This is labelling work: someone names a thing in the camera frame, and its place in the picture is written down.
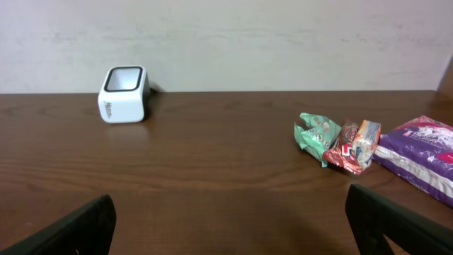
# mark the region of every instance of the white wall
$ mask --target white wall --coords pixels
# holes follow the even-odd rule
[[[452,0],[0,0],[0,93],[436,89]]]

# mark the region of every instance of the teal crumpled wrapper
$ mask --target teal crumpled wrapper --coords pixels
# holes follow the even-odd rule
[[[305,121],[308,130],[294,124],[294,138],[301,149],[317,158],[322,167],[327,166],[323,154],[337,138],[341,127],[325,116],[301,113],[300,118]]]

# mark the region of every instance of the brown candy wrapper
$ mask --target brown candy wrapper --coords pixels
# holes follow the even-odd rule
[[[323,158],[328,162],[342,167],[354,174],[362,173],[363,169],[352,155],[352,141],[359,126],[351,120],[346,119],[340,134],[332,149],[324,152]]]

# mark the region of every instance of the snack wrapper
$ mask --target snack wrapper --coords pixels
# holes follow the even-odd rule
[[[381,124],[363,120],[354,141],[352,141],[352,155],[363,169],[371,164],[371,157],[377,147],[380,135]]]
[[[373,159],[453,208],[453,127],[421,116],[381,135]]]
[[[335,144],[332,149],[324,152],[323,158],[353,174],[362,173],[363,168],[352,155],[352,141],[358,129],[359,126],[356,123],[346,119]]]
[[[294,138],[301,149],[305,149],[321,162],[322,167],[327,166],[323,154],[327,151],[340,132],[340,126],[325,116],[301,113],[308,130],[294,124]]]

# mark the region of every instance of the white cube-shaped device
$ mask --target white cube-shaped device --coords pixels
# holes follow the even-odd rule
[[[145,68],[115,67],[108,71],[98,105],[107,123],[133,123],[144,119],[151,91]]]

